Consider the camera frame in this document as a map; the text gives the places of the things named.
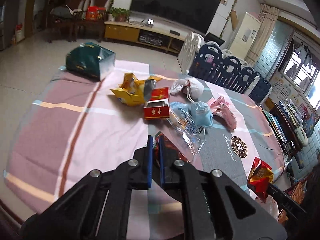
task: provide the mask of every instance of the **flat screen tv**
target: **flat screen tv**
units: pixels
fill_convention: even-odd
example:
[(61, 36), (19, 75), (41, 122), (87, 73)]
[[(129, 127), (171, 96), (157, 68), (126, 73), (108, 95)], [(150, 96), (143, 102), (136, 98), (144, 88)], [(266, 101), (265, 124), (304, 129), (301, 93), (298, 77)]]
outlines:
[(156, 15), (206, 33), (220, 0), (132, 0), (130, 10)]

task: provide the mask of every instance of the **silver bolt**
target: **silver bolt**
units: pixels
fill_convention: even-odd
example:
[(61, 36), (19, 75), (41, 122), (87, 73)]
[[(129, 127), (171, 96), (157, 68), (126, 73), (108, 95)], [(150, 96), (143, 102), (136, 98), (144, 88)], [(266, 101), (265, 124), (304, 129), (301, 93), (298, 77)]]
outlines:
[(100, 175), (101, 171), (99, 170), (92, 170), (90, 171), (90, 176), (91, 177), (98, 177)]
[(215, 169), (212, 171), (212, 175), (215, 177), (221, 177), (222, 176), (222, 171)]
[(135, 160), (135, 159), (131, 159), (128, 161), (128, 164), (130, 166), (137, 166), (139, 164), (138, 160)]
[(184, 162), (182, 160), (175, 160), (174, 161), (174, 165), (178, 166), (178, 167), (181, 167), (184, 165)]

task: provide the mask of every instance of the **dark green bag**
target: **dark green bag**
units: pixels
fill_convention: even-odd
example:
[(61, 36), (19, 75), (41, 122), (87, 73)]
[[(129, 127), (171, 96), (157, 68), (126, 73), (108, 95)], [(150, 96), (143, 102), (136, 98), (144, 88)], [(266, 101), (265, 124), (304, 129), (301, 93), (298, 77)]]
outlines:
[(102, 80), (115, 66), (116, 54), (95, 43), (80, 44), (67, 54), (67, 70)]

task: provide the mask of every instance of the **tiled wall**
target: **tiled wall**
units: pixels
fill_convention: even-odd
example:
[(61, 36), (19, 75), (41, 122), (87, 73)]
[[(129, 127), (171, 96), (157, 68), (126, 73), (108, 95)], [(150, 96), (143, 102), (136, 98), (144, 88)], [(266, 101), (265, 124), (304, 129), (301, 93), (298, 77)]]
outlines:
[(266, 80), (269, 80), (277, 69), (293, 31), (294, 28), (290, 25), (276, 21), (272, 34), (253, 67), (254, 70), (259, 71)]
[(302, 158), (304, 168), (299, 169), (295, 158), (292, 158), (291, 166), (296, 179), (301, 179), (308, 175), (312, 171), (313, 167), (317, 164), (317, 149), (320, 149), (320, 122), (315, 125), (314, 132), (310, 138), (308, 138), (308, 146), (302, 149)]

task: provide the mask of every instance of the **tv stand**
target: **tv stand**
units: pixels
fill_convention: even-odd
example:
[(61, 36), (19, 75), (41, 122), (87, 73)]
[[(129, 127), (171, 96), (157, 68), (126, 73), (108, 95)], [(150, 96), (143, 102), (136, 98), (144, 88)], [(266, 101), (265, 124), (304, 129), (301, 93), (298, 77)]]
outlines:
[[(179, 54), (185, 37), (177, 36), (167, 30), (148, 27), (137, 23), (128, 22), (110, 22), (106, 21), (106, 30), (104, 37), (120, 41), (128, 41), (135, 44), (146, 45), (153, 48), (164, 50), (166, 53), (172, 52)], [(154, 40), (159, 40), (161, 44), (156, 44)]]

